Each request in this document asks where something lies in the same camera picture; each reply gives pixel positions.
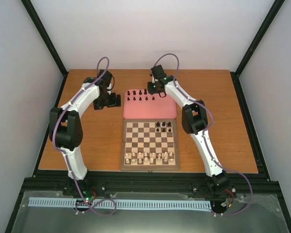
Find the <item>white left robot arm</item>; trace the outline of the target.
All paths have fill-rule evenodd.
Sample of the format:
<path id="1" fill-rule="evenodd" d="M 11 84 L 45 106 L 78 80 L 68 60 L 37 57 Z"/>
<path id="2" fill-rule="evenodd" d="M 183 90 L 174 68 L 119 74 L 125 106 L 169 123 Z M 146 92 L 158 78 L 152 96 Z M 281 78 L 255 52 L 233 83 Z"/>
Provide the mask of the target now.
<path id="1" fill-rule="evenodd" d="M 95 110 L 121 106 L 120 95 L 112 92 L 113 79 L 111 72 L 101 69 L 97 77 L 88 77 L 83 81 L 71 100 L 60 108 L 53 107 L 49 113 L 49 138 L 53 147 L 62 154 L 68 176 L 77 180 L 75 191 L 83 196 L 90 192 L 91 183 L 85 179 L 88 169 L 81 154 L 81 117 L 91 104 Z"/>

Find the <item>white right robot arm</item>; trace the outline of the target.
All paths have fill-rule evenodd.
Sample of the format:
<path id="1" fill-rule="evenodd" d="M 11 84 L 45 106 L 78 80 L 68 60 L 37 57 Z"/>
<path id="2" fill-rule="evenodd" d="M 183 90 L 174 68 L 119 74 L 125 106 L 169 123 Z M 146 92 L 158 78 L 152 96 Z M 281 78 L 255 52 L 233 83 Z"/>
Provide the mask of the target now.
<path id="1" fill-rule="evenodd" d="M 191 136 L 204 163 L 207 189 L 212 197 L 219 197 L 229 186 L 226 171 L 222 168 L 210 141 L 207 109 L 202 100 L 191 97 L 174 76 L 168 76 L 161 65 L 151 68 L 152 81 L 147 83 L 148 93 L 165 93 L 182 108 L 181 124 Z"/>

